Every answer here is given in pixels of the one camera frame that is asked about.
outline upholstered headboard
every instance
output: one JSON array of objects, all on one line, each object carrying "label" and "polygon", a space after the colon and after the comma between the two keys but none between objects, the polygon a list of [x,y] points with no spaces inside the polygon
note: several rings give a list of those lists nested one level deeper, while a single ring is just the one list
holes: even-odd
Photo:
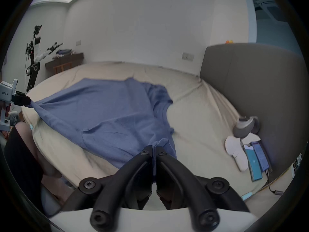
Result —
[{"label": "upholstered headboard", "polygon": [[242,116],[256,115],[258,135],[276,179],[305,148],[309,132],[309,76],[302,56],[264,44],[208,47],[201,78]]}]

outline wall switch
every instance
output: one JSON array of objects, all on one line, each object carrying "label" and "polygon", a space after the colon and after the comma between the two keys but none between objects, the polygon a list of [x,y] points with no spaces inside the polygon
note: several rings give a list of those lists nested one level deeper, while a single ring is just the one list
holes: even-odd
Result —
[{"label": "wall switch", "polygon": [[188,60],[188,61],[193,61],[194,55],[193,54],[189,54],[186,52],[182,53],[182,58],[183,60]]}]

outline blue phone case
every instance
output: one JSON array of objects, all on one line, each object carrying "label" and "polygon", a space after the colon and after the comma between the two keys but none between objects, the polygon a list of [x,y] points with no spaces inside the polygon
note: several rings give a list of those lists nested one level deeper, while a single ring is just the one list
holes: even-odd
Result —
[{"label": "blue phone case", "polygon": [[267,158],[265,156],[265,153],[260,145],[259,142],[251,142],[251,145],[254,148],[254,151],[257,155],[257,159],[259,160],[261,171],[264,172],[266,169],[269,169],[269,164],[267,161]]},{"label": "blue phone case", "polygon": [[249,167],[251,172],[252,181],[262,179],[262,172],[259,165],[259,160],[257,159],[257,155],[255,154],[253,149],[245,149],[246,155],[249,161]]}]

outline beige bed sheet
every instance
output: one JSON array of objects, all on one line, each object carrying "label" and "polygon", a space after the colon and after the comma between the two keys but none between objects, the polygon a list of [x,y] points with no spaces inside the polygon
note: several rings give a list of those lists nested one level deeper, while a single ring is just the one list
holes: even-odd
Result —
[{"label": "beige bed sheet", "polygon": [[[38,101],[83,78],[123,80],[128,77],[166,87],[174,101],[168,108],[167,118],[175,129],[177,159],[192,173],[207,178],[223,177],[239,195],[255,193],[266,183],[265,174],[262,180],[252,182],[249,169],[240,172],[224,149],[225,139],[232,134],[239,116],[235,108],[222,94],[191,74],[133,63],[92,63],[58,73],[27,95]],[[22,107],[22,112],[25,121],[34,127],[33,139],[38,149],[73,185],[78,186],[86,177],[101,178],[117,171],[103,158],[51,129],[34,109]]]}]

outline wooden table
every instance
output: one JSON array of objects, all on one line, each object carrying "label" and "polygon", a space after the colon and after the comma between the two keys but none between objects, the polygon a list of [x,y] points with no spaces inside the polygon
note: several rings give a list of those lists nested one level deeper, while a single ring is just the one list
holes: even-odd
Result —
[{"label": "wooden table", "polygon": [[58,73],[58,68],[61,69],[60,72],[64,71],[64,67],[68,66],[69,68],[73,67],[73,62],[76,62],[78,60],[83,60],[84,59],[84,53],[77,53],[77,54],[71,54],[67,56],[63,56],[58,59],[54,59],[48,63],[45,64],[46,69],[54,69],[56,74]]}]

